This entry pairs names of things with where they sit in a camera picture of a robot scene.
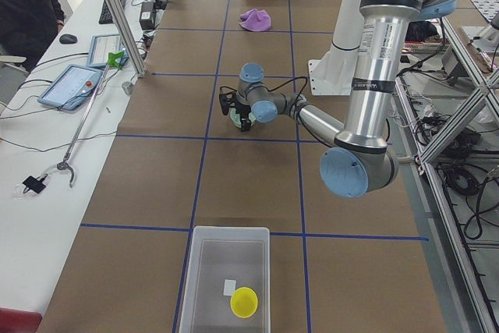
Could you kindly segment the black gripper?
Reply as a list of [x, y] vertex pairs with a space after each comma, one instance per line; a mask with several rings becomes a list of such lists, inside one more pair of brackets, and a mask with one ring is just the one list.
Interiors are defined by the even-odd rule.
[[253, 125], [253, 118], [251, 107], [242, 104], [238, 101], [235, 102], [235, 113], [239, 116], [240, 129], [242, 132], [250, 131]]

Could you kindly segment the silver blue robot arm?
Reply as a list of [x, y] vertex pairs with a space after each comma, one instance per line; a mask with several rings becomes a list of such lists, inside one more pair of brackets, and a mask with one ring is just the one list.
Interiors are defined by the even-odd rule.
[[256, 63], [245, 64], [235, 92], [221, 94], [224, 114], [235, 110], [243, 130], [287, 115], [327, 144], [320, 177], [340, 197], [360, 197], [389, 185], [398, 162], [384, 139], [391, 95], [409, 24], [451, 14], [458, 0], [359, 0], [363, 25], [356, 45], [349, 110], [344, 122], [309, 103], [301, 94], [272, 92]]

